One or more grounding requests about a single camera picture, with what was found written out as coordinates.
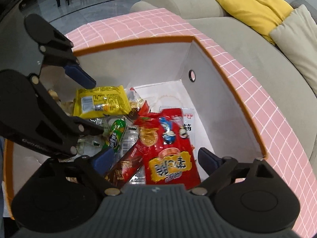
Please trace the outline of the grey cushion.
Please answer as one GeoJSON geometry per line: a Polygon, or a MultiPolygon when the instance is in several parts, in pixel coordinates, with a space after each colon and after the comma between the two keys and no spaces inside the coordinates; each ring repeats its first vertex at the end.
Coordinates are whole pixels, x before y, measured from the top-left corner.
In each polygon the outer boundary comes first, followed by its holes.
{"type": "Polygon", "coordinates": [[[293,7],[293,9],[296,9],[301,5],[305,5],[307,10],[310,12],[310,15],[312,16],[314,22],[317,24],[317,9],[310,5],[310,3],[308,3],[306,0],[294,0],[290,3],[290,5],[293,7]]]}

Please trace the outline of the small orange clear snack pack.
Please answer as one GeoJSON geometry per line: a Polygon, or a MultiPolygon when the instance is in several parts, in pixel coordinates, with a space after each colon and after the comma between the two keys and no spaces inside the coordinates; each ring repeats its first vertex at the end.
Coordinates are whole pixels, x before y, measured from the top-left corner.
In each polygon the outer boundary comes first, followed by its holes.
{"type": "Polygon", "coordinates": [[[130,121],[135,121],[139,116],[144,116],[150,112],[148,102],[142,99],[134,88],[129,88],[126,95],[131,106],[131,111],[127,115],[130,121]]]}

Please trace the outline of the green sausage snack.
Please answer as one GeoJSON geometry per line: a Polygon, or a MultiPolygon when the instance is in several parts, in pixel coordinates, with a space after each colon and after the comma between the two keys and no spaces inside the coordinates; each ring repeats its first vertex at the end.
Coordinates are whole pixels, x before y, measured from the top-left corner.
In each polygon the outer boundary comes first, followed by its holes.
{"type": "Polygon", "coordinates": [[[116,119],[109,132],[108,146],[112,147],[116,153],[119,150],[120,142],[126,131],[126,120],[125,118],[116,119]]]}

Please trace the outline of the white gluten snack packet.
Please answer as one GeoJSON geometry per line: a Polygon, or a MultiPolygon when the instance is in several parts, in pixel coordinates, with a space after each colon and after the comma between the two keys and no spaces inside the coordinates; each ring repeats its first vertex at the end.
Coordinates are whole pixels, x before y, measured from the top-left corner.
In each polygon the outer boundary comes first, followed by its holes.
{"type": "Polygon", "coordinates": [[[195,150],[195,110],[193,108],[182,108],[184,128],[190,139],[191,146],[195,150]]]}

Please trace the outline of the red snack bag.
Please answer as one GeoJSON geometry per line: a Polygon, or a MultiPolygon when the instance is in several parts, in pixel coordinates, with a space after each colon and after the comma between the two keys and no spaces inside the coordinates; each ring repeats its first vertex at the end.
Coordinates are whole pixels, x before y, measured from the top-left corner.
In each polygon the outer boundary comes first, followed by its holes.
{"type": "Polygon", "coordinates": [[[139,127],[147,185],[183,184],[190,190],[201,183],[181,108],[139,116],[134,124],[139,127]]]}

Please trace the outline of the white spicy stick packet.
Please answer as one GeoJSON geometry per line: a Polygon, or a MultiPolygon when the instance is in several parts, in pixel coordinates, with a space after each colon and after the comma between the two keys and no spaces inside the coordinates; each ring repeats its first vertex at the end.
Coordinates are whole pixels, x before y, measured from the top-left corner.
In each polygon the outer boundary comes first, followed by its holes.
{"type": "Polygon", "coordinates": [[[144,185],[146,184],[145,167],[142,166],[136,174],[130,179],[131,185],[144,185]]]}

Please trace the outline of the brown chocolate wafer bar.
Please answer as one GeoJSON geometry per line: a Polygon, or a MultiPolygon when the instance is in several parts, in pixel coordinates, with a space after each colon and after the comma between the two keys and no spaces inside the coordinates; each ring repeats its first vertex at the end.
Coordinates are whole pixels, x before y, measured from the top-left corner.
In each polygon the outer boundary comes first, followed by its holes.
{"type": "Polygon", "coordinates": [[[121,189],[143,165],[145,146],[138,140],[106,174],[105,179],[121,189]]]}

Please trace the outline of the mini pretzel snack bag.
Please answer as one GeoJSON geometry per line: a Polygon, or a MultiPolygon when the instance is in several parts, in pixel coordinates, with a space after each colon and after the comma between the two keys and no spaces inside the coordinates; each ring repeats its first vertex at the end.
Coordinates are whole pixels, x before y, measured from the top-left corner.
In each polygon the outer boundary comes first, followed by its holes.
{"type": "Polygon", "coordinates": [[[59,95],[57,94],[56,91],[52,89],[48,89],[48,93],[50,96],[53,98],[53,100],[58,104],[60,108],[62,108],[63,112],[68,115],[68,116],[73,116],[74,115],[74,105],[75,105],[75,99],[72,101],[61,101],[59,95]]]}

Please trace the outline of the yellow snack packet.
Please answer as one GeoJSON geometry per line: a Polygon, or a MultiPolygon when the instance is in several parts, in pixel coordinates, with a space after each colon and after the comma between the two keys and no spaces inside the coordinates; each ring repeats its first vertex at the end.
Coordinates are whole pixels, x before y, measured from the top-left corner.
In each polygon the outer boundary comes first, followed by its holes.
{"type": "Polygon", "coordinates": [[[83,119],[128,115],[131,105],[122,85],[77,89],[73,116],[83,119]]]}

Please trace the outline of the beige cushion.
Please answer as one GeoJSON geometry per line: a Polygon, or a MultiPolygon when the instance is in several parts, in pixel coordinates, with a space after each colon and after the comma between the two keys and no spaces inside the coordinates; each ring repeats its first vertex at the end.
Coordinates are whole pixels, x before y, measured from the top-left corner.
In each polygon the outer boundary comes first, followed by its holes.
{"type": "Polygon", "coordinates": [[[269,36],[316,93],[316,22],[307,7],[294,9],[269,36]]]}

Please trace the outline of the clear pack white candies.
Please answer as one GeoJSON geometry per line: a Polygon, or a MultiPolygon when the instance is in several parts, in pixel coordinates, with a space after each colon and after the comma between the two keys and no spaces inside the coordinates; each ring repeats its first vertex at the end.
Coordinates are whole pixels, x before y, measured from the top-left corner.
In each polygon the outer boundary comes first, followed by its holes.
{"type": "Polygon", "coordinates": [[[120,156],[124,156],[139,138],[139,128],[134,125],[127,127],[127,130],[122,138],[120,156]]]}

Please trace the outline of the yellow cushion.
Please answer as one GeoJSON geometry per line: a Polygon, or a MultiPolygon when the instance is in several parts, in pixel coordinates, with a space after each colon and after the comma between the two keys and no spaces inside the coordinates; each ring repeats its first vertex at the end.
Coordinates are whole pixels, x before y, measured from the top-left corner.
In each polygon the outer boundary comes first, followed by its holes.
{"type": "Polygon", "coordinates": [[[216,0],[232,17],[275,44],[269,33],[293,11],[285,0],[216,0]]]}

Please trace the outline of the beige sofa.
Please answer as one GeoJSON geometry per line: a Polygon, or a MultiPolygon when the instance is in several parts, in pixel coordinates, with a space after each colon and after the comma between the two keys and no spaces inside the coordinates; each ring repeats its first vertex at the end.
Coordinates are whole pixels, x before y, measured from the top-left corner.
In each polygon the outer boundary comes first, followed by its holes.
{"type": "Polygon", "coordinates": [[[215,0],[140,0],[131,11],[156,8],[181,16],[249,70],[277,103],[316,168],[316,96],[295,66],[215,0]]]}

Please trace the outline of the silver yellow snack bag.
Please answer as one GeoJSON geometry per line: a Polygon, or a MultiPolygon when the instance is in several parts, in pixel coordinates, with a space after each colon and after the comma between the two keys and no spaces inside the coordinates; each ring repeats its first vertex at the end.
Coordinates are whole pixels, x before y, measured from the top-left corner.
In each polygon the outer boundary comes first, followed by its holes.
{"type": "Polygon", "coordinates": [[[79,138],[76,148],[79,155],[94,155],[99,152],[108,138],[110,125],[106,117],[89,119],[90,122],[103,128],[103,133],[98,135],[87,135],[79,138]]]}

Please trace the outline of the orange cardboard box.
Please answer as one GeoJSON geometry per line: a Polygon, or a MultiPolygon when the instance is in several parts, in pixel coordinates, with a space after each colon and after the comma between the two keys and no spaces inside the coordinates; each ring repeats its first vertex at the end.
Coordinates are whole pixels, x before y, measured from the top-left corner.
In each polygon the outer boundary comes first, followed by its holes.
{"type": "MultiPolygon", "coordinates": [[[[277,197],[269,191],[275,173],[266,162],[264,141],[238,93],[201,45],[155,38],[73,54],[96,81],[95,88],[122,85],[125,92],[134,88],[148,102],[150,113],[193,108],[193,154],[201,182],[208,178],[198,163],[201,147],[219,158],[230,156],[238,165],[230,184],[214,195],[193,195],[183,184],[128,182],[119,189],[92,168],[98,152],[90,156],[77,151],[59,159],[5,138],[4,170],[12,170],[14,179],[23,181],[11,200],[11,214],[24,230],[69,234],[90,225],[181,228],[213,220],[246,230],[247,220],[264,220],[276,209],[277,197]]],[[[84,89],[64,69],[47,64],[41,68],[40,82],[63,102],[72,101],[76,90],[84,89]]],[[[102,149],[109,147],[108,139],[109,135],[102,149]]]]}

